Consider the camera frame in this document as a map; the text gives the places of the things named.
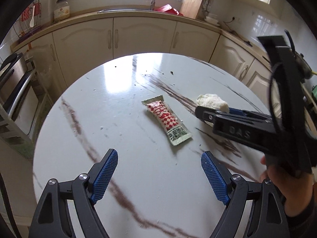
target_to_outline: human hand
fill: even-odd
[[[265,157],[260,162],[266,165]],[[263,181],[267,177],[285,196],[284,209],[287,216],[294,217],[304,211],[313,196],[313,175],[303,172],[299,178],[295,178],[283,168],[271,165],[261,174],[260,179]]]

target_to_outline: black sleeve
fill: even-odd
[[[288,217],[287,222],[291,238],[317,237],[317,205],[314,195],[307,208],[295,217]]]

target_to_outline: glass jar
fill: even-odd
[[[70,9],[67,0],[58,0],[54,10],[54,21],[59,22],[69,17]]]

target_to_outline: white bread piece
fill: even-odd
[[[199,95],[199,97],[197,98],[197,105],[229,113],[228,103],[223,101],[216,94]],[[211,127],[214,126],[211,122],[205,121],[205,123],[207,123]]]

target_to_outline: tabletop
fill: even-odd
[[[118,166],[96,211],[110,237],[210,237],[224,210],[202,170],[210,150],[232,173],[259,180],[262,153],[212,133],[194,116],[200,94],[217,94],[230,107],[269,114],[245,85],[225,71],[181,55],[140,54],[88,72],[58,99],[40,131],[33,162],[37,201],[51,178],[89,171],[109,148]],[[193,137],[170,144],[143,100],[163,95]],[[236,237],[242,237],[247,202]],[[69,201],[78,238],[84,237]]]

